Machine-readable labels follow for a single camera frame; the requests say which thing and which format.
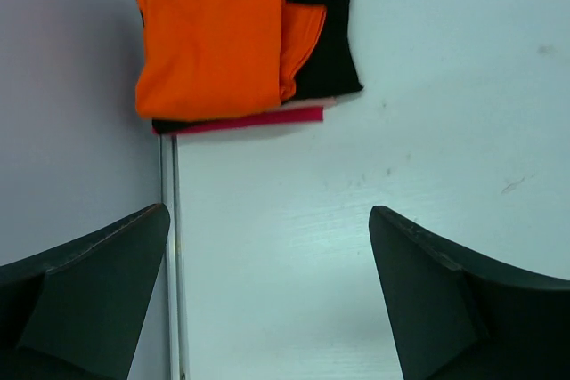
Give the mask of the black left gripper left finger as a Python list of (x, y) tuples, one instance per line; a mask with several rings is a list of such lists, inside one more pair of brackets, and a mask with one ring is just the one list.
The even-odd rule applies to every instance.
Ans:
[(1, 268), (3, 379), (125, 379), (167, 245), (154, 204)]

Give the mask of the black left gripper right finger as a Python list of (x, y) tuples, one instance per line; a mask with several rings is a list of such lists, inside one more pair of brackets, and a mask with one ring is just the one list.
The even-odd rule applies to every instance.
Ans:
[(569, 282), (492, 259), (386, 206), (370, 242), (406, 379), (567, 379)]

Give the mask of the orange t shirt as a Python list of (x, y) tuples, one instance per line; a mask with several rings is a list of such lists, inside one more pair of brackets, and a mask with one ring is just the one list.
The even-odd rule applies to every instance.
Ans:
[(136, 0), (144, 65), (135, 108), (145, 119), (203, 121), (280, 107), (314, 51), (322, 5), (288, 0)]

